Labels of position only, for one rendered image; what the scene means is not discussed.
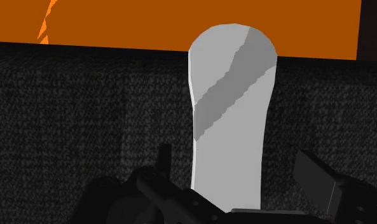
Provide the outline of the white oblong rounded object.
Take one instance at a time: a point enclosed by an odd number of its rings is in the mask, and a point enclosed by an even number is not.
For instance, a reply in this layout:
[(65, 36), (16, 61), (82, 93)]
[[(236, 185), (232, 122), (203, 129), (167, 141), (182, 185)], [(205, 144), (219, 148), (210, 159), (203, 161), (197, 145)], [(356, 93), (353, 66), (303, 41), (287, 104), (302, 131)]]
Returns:
[(188, 52), (191, 188), (225, 212), (261, 207), (264, 130), (277, 53), (258, 29), (215, 25)]

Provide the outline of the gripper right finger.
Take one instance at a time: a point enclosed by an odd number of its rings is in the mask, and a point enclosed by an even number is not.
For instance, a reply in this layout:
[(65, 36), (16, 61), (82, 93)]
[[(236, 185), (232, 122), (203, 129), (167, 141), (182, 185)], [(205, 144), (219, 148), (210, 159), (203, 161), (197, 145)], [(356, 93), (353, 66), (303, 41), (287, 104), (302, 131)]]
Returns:
[(293, 177), (335, 224), (377, 224), (377, 189), (340, 174), (309, 151), (296, 154)]

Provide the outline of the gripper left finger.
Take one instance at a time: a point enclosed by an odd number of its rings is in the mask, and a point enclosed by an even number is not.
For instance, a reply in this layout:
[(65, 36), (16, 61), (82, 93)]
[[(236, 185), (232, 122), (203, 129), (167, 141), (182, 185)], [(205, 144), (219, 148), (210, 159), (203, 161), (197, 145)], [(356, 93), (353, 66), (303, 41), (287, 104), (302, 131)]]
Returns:
[(192, 189), (170, 181), (172, 147), (161, 144), (156, 162), (125, 182), (112, 176), (87, 184), (71, 224), (224, 224), (225, 213)]

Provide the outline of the dark grey fabric sofa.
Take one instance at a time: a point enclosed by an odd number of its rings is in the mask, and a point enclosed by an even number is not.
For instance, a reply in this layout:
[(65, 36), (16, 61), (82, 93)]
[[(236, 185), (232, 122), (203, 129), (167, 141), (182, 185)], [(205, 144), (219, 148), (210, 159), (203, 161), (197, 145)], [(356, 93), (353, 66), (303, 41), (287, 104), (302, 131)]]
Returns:
[[(127, 179), (161, 143), (189, 187), (191, 110), (186, 52), (0, 43), (0, 224), (70, 224), (91, 180)], [(278, 58), (261, 206), (324, 218), (298, 150), (377, 188), (377, 62)]]

